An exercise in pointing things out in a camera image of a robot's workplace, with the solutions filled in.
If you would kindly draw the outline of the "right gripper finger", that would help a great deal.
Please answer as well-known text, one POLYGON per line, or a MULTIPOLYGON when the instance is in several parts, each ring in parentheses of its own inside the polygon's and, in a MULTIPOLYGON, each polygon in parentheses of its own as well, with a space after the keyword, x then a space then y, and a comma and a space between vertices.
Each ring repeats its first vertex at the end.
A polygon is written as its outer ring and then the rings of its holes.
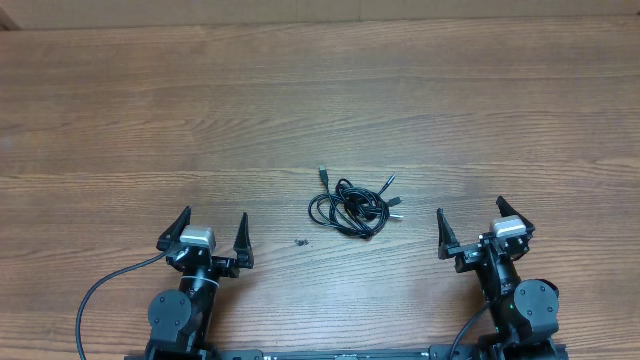
POLYGON ((454 256, 456 248, 459 247, 459 241, 446 220, 444 210, 442 208, 438 208, 436 215, 439 231, 438 258, 445 260, 454 256))
POLYGON ((535 231, 535 225, 515 210, 502 196, 497 197, 496 205, 502 217, 517 216, 525 225, 528 234, 535 231))

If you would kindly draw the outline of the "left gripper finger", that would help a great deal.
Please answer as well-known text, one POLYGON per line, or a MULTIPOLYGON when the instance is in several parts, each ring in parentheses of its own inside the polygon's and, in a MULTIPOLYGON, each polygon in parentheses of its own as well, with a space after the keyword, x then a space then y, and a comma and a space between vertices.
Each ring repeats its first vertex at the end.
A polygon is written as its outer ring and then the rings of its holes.
POLYGON ((167 251, 174 242, 178 242, 184 229, 190 224, 191 207, 186 206, 178 218, 159 236, 156 249, 167 251))
POLYGON ((253 268, 254 254, 249 237, 249 222, 246 212, 242 215, 233 250, 236 252, 236 261, 240 268, 253 268))

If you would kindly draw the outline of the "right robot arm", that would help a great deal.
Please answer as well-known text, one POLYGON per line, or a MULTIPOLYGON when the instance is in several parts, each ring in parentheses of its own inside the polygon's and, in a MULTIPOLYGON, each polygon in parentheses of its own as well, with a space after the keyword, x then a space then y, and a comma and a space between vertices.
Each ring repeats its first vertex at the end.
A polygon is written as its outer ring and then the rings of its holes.
POLYGON ((559 330, 559 290, 546 279, 523 280, 515 262, 529 251, 535 225, 503 197, 496 199, 500 217, 475 244, 462 245, 437 210, 438 258, 455 260, 458 273, 473 271, 484 305, 465 323, 448 359, 566 359, 564 345, 554 343, 559 330))

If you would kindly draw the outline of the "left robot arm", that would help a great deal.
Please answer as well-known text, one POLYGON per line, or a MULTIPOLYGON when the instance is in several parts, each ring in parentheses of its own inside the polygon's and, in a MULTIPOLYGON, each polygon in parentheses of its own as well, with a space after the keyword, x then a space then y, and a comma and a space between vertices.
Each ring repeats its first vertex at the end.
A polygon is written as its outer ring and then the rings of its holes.
POLYGON ((214 230, 190 223, 187 206, 159 236, 156 248, 181 274, 179 286, 156 295, 148 308, 151 326, 146 359, 220 359, 208 340, 217 291, 222 278, 237 278, 254 266, 248 215, 241 217, 233 244, 234 257, 214 254, 214 230))

